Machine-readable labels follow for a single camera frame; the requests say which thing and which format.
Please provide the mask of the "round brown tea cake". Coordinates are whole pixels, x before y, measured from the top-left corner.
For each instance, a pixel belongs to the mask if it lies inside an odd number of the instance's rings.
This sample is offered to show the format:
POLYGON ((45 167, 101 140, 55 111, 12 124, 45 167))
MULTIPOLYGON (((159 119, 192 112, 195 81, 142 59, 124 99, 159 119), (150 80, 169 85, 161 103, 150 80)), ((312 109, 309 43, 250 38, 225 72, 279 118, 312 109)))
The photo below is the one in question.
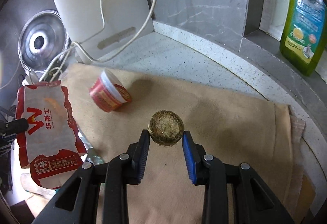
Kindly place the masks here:
POLYGON ((184 123, 174 112, 160 110, 149 121, 148 131, 153 141, 159 145, 174 145, 184 135, 184 123))

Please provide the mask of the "red white plastic cup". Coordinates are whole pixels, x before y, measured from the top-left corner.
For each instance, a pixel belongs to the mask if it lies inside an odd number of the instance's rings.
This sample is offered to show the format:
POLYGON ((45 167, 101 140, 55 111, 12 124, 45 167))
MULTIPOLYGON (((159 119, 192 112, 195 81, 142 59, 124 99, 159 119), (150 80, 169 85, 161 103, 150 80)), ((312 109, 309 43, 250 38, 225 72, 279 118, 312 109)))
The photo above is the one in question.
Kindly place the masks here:
POLYGON ((131 95, 118 78, 108 69, 103 69, 89 89, 93 102, 104 112, 117 110, 132 101, 131 95))

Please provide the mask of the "white cutting board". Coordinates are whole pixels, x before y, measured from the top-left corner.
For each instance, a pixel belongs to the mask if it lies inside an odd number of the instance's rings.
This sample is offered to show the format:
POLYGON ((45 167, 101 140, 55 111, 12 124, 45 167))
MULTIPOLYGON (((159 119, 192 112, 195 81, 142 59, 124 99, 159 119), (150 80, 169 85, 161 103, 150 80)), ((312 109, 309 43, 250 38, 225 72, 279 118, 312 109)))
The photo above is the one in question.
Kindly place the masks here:
POLYGON ((135 35, 153 31, 147 0, 54 0, 84 64, 114 56, 135 35))

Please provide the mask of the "red white paper food bag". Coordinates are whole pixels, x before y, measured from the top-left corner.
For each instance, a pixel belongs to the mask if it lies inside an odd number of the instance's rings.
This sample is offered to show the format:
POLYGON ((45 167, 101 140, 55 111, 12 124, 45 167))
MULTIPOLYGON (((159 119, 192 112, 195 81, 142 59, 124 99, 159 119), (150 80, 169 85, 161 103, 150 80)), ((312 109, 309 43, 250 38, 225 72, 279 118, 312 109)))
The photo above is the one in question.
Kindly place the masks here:
POLYGON ((20 166, 46 189, 61 187, 87 153, 68 96, 60 81, 26 85, 17 92, 16 118, 28 123, 17 134, 20 166))

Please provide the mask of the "green dish soap bottle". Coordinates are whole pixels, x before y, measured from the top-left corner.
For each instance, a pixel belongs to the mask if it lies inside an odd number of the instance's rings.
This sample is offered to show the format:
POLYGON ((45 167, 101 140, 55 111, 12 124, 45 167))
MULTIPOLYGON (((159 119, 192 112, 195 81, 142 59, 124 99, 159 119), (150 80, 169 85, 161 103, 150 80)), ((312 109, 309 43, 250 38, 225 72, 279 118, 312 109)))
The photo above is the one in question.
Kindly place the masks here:
POLYGON ((326 48, 326 4, 323 0, 290 0, 280 40, 282 55, 310 76, 326 48))

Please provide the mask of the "tan cloth mat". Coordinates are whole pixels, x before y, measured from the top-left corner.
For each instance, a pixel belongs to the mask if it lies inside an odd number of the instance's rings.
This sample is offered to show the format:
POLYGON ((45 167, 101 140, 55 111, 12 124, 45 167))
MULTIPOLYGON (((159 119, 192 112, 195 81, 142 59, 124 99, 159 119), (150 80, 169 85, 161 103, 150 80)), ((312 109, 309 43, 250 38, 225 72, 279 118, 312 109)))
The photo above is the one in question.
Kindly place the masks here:
MULTIPOLYGON (((291 120, 285 104, 173 78, 113 70, 131 102, 104 112, 90 96, 102 68, 72 64, 63 78, 73 117, 106 162, 125 152, 160 110, 176 113, 193 141, 223 163, 248 163, 286 202, 293 169, 291 120)), ((151 143, 145 174, 128 186, 131 223, 200 223, 205 188, 191 183, 182 144, 151 143)))

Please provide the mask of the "stainless steel pot lid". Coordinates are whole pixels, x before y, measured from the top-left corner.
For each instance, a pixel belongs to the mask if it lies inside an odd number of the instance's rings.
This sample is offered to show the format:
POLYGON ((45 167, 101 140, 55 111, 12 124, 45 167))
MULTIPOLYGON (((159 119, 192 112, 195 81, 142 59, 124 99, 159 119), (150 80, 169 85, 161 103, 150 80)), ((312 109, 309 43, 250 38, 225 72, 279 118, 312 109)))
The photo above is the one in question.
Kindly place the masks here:
POLYGON ((24 25, 18 40, 18 56, 26 71, 43 73, 56 55, 70 43, 62 19, 55 10, 33 15, 24 25))

